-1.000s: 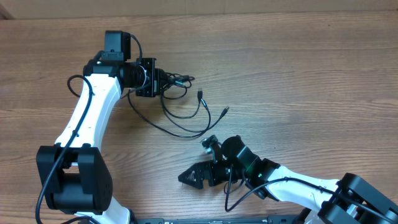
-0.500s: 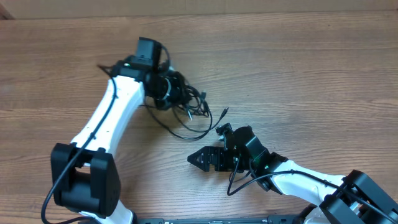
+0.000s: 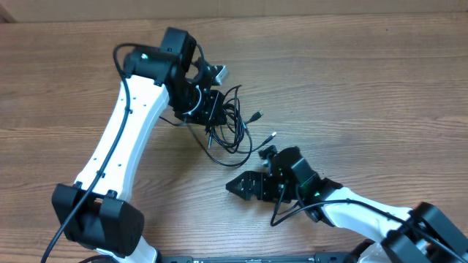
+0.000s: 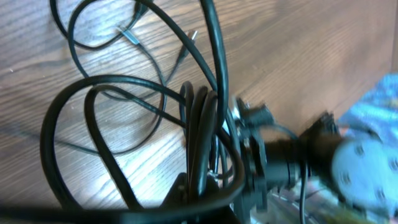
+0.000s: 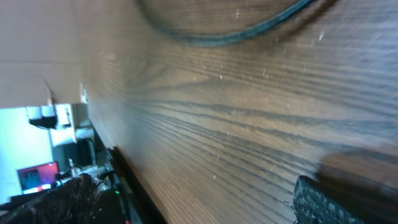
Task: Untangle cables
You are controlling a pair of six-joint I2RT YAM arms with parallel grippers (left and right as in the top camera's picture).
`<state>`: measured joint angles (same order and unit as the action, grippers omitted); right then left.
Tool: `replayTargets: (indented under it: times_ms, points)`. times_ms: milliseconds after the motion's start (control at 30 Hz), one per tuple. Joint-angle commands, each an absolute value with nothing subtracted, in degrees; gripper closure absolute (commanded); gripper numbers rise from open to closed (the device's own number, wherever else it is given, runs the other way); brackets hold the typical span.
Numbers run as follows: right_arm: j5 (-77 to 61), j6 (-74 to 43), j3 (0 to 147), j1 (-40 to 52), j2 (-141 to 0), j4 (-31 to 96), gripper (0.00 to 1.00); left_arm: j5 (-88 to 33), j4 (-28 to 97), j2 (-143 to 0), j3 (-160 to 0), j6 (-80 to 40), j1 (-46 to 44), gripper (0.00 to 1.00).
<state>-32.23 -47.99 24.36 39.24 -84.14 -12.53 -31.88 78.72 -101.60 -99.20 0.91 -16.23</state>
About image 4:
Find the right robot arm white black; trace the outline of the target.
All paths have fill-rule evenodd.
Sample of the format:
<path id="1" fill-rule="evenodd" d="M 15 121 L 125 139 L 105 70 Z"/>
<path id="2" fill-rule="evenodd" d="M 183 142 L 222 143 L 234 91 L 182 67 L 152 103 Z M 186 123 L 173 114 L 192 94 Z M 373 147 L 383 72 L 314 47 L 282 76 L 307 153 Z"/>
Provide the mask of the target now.
<path id="1" fill-rule="evenodd" d="M 265 105 L 250 107 L 233 100 L 246 183 L 235 201 L 236 214 L 247 219 L 251 207 L 267 210 L 272 189 L 298 182 L 299 209 L 309 179 L 318 177 L 340 202 L 359 211 L 397 216 L 397 150 L 371 129 L 365 138 L 344 137 L 333 114 L 324 112 L 302 134 L 280 125 Z"/>

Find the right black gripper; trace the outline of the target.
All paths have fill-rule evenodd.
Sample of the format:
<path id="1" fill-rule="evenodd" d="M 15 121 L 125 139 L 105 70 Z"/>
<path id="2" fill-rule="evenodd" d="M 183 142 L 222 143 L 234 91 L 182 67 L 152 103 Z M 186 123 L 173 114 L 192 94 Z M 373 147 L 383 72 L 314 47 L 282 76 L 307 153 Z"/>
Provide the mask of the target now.
<path id="1" fill-rule="evenodd" d="M 266 105 L 249 107 L 241 98 L 235 99 L 236 127 L 244 164 L 245 185 L 234 201 L 238 218 L 249 218 L 253 207 L 267 210 L 266 147 L 259 129 L 274 123 Z"/>

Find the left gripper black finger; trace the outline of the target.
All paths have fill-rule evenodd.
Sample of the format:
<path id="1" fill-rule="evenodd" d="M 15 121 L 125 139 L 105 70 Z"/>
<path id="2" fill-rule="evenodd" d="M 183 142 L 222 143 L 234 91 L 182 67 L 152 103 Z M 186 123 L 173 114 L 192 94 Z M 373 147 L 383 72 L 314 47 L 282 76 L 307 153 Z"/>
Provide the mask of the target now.
<path id="1" fill-rule="evenodd" d="M 179 208 L 187 206 L 187 174 L 179 173 L 160 208 Z"/>

